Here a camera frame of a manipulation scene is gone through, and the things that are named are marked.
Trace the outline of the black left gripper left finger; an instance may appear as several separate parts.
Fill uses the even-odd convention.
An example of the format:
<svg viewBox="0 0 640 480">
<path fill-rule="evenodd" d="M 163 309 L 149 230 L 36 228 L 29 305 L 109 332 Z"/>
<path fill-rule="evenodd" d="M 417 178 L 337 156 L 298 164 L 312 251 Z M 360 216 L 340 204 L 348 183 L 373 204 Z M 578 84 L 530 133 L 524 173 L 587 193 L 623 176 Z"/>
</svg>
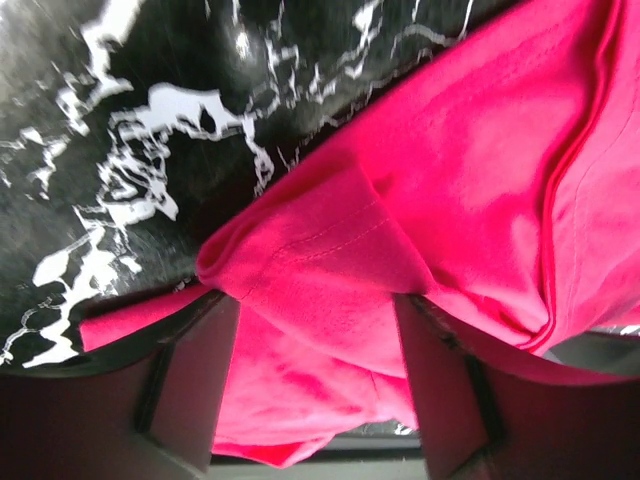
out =
<svg viewBox="0 0 640 480">
<path fill-rule="evenodd" d="M 5 479 L 203 479 L 239 305 L 219 292 L 90 353 L 1 371 Z"/>
</svg>

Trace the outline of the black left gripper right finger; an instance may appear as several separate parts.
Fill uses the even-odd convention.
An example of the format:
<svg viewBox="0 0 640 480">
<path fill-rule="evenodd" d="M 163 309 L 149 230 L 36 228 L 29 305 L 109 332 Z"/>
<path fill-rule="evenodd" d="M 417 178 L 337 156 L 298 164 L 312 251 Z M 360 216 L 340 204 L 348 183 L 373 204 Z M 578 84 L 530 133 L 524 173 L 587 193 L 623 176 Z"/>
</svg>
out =
<svg viewBox="0 0 640 480">
<path fill-rule="evenodd" d="M 394 298 L 431 479 L 635 479 L 639 370 L 557 363 Z"/>
</svg>

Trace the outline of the bright pink t shirt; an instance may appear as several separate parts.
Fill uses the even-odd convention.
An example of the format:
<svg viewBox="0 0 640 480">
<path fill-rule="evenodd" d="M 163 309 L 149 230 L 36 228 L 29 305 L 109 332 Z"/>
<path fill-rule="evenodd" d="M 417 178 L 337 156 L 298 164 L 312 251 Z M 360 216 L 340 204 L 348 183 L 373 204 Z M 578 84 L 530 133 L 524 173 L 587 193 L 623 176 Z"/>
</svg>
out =
<svg viewBox="0 0 640 480">
<path fill-rule="evenodd" d="M 83 346 L 234 297 L 212 450 L 281 468 L 365 423 L 416 426 L 396 293 L 533 354 L 637 324 L 638 3 L 511 10 L 329 138 L 196 270 L 196 287 L 82 323 Z"/>
</svg>

